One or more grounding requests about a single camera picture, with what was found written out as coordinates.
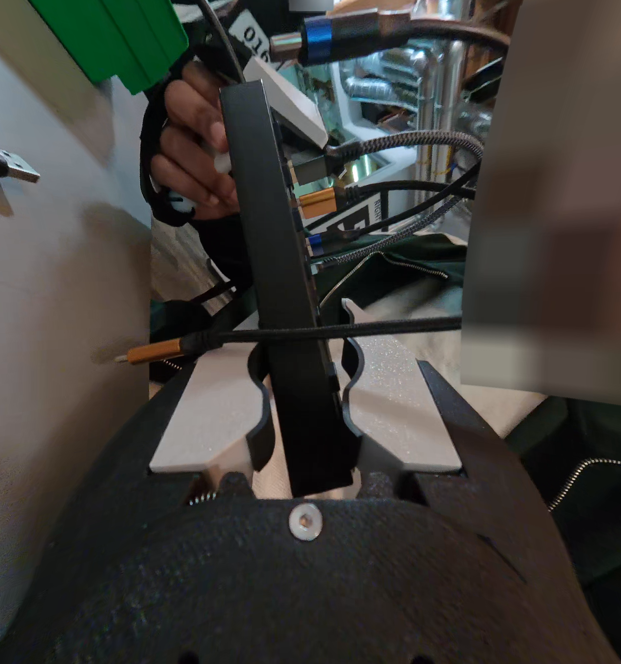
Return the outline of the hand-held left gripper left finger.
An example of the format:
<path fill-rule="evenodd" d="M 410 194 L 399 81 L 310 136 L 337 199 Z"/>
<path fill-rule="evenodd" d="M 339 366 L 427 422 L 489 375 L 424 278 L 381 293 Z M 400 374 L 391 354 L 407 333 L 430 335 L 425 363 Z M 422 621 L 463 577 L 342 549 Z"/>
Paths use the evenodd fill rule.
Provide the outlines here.
<path fill-rule="evenodd" d="M 275 447 L 271 396 L 254 343 L 202 355 L 151 458 L 153 473 L 254 473 Z"/>

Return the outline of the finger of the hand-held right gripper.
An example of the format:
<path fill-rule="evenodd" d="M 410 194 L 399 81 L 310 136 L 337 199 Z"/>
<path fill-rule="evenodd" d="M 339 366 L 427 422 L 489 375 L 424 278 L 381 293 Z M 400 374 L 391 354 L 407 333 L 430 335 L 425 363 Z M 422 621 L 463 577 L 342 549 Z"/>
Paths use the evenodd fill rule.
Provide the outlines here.
<path fill-rule="evenodd" d="M 246 82 L 262 81 L 266 98 L 283 124 L 319 149 L 329 135 L 317 105 L 261 58 L 252 55 L 243 74 Z"/>

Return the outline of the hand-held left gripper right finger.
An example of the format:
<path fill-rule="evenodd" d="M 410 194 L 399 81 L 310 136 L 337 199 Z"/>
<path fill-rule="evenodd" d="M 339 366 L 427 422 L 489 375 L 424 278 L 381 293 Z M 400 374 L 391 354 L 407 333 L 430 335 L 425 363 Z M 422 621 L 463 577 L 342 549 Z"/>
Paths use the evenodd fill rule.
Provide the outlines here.
<path fill-rule="evenodd" d="M 412 351 L 391 335 L 350 337 L 343 416 L 359 438 L 361 475 L 454 473 L 462 462 Z"/>

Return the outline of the thin black cable blue plug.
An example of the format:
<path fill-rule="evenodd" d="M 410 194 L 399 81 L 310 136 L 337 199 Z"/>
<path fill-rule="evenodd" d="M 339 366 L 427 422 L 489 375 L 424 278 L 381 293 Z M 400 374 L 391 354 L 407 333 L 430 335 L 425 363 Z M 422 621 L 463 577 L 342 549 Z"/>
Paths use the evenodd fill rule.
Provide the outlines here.
<path fill-rule="evenodd" d="M 500 51 L 504 56 L 510 46 L 510 38 L 505 34 L 471 22 L 413 11 L 379 12 L 376 9 L 305 19 L 300 32 L 273 37 L 270 46 L 275 61 L 283 59 L 283 53 L 291 53 L 301 64 L 316 65 L 391 50 L 416 37 L 447 40 L 451 46 L 473 43 Z M 398 147 L 453 147 L 470 152 L 476 161 L 461 178 L 441 185 L 435 196 L 382 220 L 379 225 L 341 234 L 325 231 L 308 236 L 308 250 L 316 259 L 318 270 L 366 258 L 396 245 L 441 219 L 468 193 L 473 193 L 466 185 L 479 176 L 484 146 L 467 133 L 442 128 L 402 131 L 365 141 L 325 146 L 323 156 L 306 162 L 306 165 L 321 165 L 327 170 L 362 155 Z"/>

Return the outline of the black cable orange plugs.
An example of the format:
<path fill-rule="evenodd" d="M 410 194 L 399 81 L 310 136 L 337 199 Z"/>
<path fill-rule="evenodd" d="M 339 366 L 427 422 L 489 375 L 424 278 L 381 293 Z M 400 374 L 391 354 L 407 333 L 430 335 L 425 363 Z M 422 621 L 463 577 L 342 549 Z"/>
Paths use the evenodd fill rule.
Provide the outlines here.
<path fill-rule="evenodd" d="M 414 191 L 436 193 L 438 200 L 451 195 L 472 200 L 475 189 L 468 187 L 467 175 L 449 185 L 442 185 L 430 181 L 397 180 L 375 183 L 372 185 L 353 185 L 348 188 L 328 187 L 320 191 L 308 193 L 298 198 L 298 206 L 306 217 L 315 219 L 327 214 L 341 214 L 343 210 L 359 204 L 375 194 L 389 191 Z"/>

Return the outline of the black USB hub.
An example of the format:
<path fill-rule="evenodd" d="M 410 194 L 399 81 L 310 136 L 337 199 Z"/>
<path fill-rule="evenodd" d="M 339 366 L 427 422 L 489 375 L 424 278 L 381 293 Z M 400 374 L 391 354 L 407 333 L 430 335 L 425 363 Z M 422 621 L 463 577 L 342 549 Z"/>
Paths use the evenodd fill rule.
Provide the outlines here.
<path fill-rule="evenodd" d="M 316 328 L 302 223 L 262 81 L 224 87 L 221 105 L 260 328 Z M 344 422 L 326 342 L 265 348 L 292 496 L 349 486 L 358 440 Z"/>

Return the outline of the green plastic bin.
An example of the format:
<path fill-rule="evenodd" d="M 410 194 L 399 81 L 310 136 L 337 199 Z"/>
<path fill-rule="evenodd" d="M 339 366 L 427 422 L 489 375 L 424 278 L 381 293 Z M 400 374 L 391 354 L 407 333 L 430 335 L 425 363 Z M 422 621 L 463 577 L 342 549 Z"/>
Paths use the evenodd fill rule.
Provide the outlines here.
<path fill-rule="evenodd" d="M 31 1 L 94 84 L 117 77 L 132 94 L 153 87 L 188 49 L 170 1 Z"/>

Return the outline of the person's right hand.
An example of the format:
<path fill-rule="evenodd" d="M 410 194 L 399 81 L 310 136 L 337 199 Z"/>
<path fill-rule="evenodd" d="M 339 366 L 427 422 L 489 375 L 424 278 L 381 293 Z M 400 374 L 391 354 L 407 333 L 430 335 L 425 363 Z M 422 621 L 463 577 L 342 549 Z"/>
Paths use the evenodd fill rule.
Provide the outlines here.
<path fill-rule="evenodd" d="M 228 151 L 219 93 L 222 81 L 192 60 L 164 91 L 168 121 L 151 160 L 154 182 L 194 204 L 195 220 L 218 220 L 239 212 L 233 178 L 215 168 Z"/>

